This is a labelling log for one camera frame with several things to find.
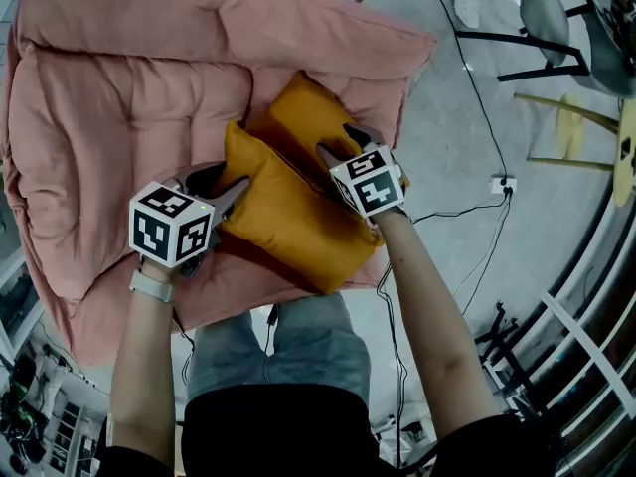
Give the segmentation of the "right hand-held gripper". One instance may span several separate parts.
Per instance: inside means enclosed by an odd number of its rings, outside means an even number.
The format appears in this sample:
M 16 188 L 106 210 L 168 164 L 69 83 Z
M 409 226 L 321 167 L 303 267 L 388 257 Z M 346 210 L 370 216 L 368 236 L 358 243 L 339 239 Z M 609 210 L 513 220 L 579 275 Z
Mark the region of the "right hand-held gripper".
M 351 152 L 340 142 L 318 143 L 316 152 L 329 171 L 344 203 L 373 225 L 373 217 L 390 209 L 402 209 L 405 176 L 381 132 L 359 123 L 345 123 L 347 135 L 363 153 Z

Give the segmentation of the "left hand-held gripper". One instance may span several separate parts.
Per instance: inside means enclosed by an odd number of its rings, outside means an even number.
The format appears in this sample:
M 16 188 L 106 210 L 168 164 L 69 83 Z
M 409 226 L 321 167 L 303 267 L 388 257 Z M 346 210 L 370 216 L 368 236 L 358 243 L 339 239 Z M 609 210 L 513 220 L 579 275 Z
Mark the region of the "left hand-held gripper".
M 215 227 L 229 218 L 250 187 L 243 176 L 214 199 L 188 191 L 212 191 L 225 161 L 187 166 L 170 179 L 153 181 L 130 200 L 129 246 L 143 257 L 193 277 L 218 242 Z

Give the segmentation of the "orange pillow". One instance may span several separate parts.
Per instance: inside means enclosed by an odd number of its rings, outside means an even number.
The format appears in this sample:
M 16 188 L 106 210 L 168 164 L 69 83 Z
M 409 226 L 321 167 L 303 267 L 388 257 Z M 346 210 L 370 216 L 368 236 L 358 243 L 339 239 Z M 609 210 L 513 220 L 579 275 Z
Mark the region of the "orange pillow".
M 331 91 L 298 72 L 264 112 L 249 118 L 246 130 L 277 152 L 312 187 L 331 191 L 328 168 L 317 146 L 325 146 L 340 161 L 360 154 L 363 147 L 344 128 L 353 122 Z
M 351 211 L 313 189 L 273 149 L 232 121 L 225 136 L 225 188 L 250 185 L 221 229 L 259 248 L 304 286 L 332 293 L 360 271 L 384 244 Z

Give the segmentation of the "pink padded sofa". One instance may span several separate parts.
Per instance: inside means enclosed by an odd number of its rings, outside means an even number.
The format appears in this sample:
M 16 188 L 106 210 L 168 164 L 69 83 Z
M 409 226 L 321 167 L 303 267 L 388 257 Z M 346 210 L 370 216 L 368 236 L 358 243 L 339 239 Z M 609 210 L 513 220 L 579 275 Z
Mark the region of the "pink padded sofa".
M 4 188 L 36 290 L 75 357 L 100 366 L 117 351 L 139 264 L 128 245 L 136 193 L 226 162 L 228 124 L 247 132 L 298 72 L 394 146 L 435 45 L 351 0 L 19 0 L 0 109 Z M 186 328 L 321 293 L 220 233 L 177 283 Z

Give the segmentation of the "person's right forearm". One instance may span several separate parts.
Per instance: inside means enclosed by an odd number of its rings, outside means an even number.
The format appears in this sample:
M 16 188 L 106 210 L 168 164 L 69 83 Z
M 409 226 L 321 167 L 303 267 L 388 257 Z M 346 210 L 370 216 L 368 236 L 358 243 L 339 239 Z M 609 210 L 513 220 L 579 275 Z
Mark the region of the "person's right forearm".
M 498 415 L 468 325 L 412 222 L 391 211 L 376 215 L 375 222 L 437 437 Z

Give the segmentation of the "person's left forearm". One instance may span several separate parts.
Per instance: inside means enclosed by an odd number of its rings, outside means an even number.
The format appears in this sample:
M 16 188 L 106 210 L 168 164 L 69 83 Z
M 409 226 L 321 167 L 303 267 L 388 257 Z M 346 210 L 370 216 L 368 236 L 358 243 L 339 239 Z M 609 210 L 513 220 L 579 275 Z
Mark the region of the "person's left forearm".
M 112 442 L 174 467 L 175 396 L 171 355 L 173 306 L 132 293 L 112 387 Z

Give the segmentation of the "grey chair with black legs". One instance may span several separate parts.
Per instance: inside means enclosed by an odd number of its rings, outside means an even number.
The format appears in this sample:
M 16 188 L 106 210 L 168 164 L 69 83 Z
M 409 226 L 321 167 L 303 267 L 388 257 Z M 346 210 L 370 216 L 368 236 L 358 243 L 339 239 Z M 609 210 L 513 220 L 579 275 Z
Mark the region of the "grey chair with black legs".
M 500 75 L 500 82 L 570 76 L 579 85 L 622 99 L 636 98 L 636 47 L 631 26 L 594 0 L 521 0 L 524 27 L 518 35 L 459 31 L 458 38 L 523 45 L 540 50 L 546 66 Z M 569 19 L 586 27 L 590 60 L 570 44 Z

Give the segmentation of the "person's black shirt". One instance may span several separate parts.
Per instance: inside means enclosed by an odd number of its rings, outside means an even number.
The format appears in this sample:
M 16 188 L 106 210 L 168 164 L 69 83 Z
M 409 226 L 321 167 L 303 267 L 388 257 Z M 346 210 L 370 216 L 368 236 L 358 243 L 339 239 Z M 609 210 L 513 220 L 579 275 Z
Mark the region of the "person's black shirt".
M 431 477 L 554 477 L 548 438 L 494 408 L 434 398 Z M 175 401 L 168 392 L 116 394 L 113 442 L 97 477 L 174 477 Z M 204 393 L 185 409 L 186 477 L 398 477 L 380 456 L 368 409 L 324 385 L 248 385 Z

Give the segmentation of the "round wooden table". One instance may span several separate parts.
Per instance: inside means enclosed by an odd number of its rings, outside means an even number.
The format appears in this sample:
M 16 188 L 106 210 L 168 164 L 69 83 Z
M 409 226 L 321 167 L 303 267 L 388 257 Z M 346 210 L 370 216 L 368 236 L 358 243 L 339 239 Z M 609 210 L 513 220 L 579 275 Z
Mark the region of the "round wooden table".
M 636 99 L 627 99 L 620 109 L 619 119 L 582 108 L 564 95 L 561 100 L 552 100 L 528 94 L 515 93 L 514 98 L 557 109 L 556 143 L 559 158 L 528 157 L 528 162 L 588 169 L 612 174 L 613 201 L 617 208 L 623 207 L 635 190 L 636 178 Z M 616 154 L 611 164 L 583 161 L 576 158 L 583 143 L 585 121 L 603 128 L 616 138 Z M 631 138 L 631 155 L 620 160 L 621 142 Z

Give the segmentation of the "white shelf unit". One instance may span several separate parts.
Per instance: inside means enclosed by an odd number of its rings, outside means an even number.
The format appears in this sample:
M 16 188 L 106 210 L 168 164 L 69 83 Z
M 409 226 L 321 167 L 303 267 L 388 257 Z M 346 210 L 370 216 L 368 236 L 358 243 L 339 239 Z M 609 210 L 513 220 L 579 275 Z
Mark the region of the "white shelf unit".
M 636 188 L 523 323 L 496 305 L 477 337 L 505 411 L 546 431 L 556 477 L 636 476 Z

